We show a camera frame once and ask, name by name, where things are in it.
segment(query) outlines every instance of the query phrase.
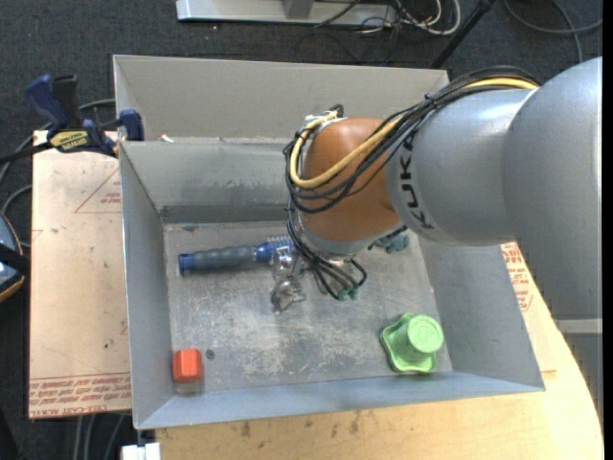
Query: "yellow clamp label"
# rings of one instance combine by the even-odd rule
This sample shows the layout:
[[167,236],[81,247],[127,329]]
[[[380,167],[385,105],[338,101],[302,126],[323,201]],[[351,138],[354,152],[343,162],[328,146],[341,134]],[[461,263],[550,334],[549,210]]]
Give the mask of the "yellow clamp label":
[[58,149],[68,151],[87,145],[89,143],[87,136],[87,131],[84,129],[60,131],[49,140],[49,143]]

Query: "blue clamp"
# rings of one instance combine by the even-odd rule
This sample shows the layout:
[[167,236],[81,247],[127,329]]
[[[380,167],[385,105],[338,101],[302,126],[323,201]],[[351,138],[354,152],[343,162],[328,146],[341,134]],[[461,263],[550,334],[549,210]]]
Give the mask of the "blue clamp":
[[[59,97],[54,92],[61,91]],[[47,119],[51,126],[47,143],[64,153],[95,151],[117,156],[117,142],[107,137],[91,119],[82,119],[76,106],[76,77],[60,78],[53,82],[49,75],[35,79],[26,89],[26,100],[32,109]],[[118,123],[125,133],[123,138],[143,141],[145,130],[140,115],[134,109],[122,111]]]

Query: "orange cube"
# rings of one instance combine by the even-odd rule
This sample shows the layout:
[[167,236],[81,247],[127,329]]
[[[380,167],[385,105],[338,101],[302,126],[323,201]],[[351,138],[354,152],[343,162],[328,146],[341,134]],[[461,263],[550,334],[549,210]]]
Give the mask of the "orange cube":
[[172,379],[177,383],[202,380],[202,355],[197,349],[182,349],[172,354]]

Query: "screwdriver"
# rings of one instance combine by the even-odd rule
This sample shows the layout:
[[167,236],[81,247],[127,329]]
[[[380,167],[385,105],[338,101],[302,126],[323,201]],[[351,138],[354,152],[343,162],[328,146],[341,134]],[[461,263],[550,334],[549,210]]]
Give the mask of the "screwdriver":
[[208,271],[213,269],[226,269],[239,267],[252,262],[271,263],[275,252],[286,248],[294,250],[292,239],[287,236],[271,237],[260,245],[240,245],[179,254],[179,271]]

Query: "clamp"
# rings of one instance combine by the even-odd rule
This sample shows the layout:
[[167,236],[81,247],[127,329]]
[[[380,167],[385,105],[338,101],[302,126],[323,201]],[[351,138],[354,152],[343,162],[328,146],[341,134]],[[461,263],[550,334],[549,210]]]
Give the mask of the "clamp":
[[126,109],[116,124],[120,127],[118,141],[106,136],[94,121],[83,118],[77,102],[77,77],[66,76],[55,80],[49,75],[35,79],[26,89],[26,101],[32,109],[49,121],[46,141],[0,158],[0,164],[17,158],[56,149],[62,153],[93,151],[117,157],[119,141],[143,141],[145,130],[141,116],[134,109]]

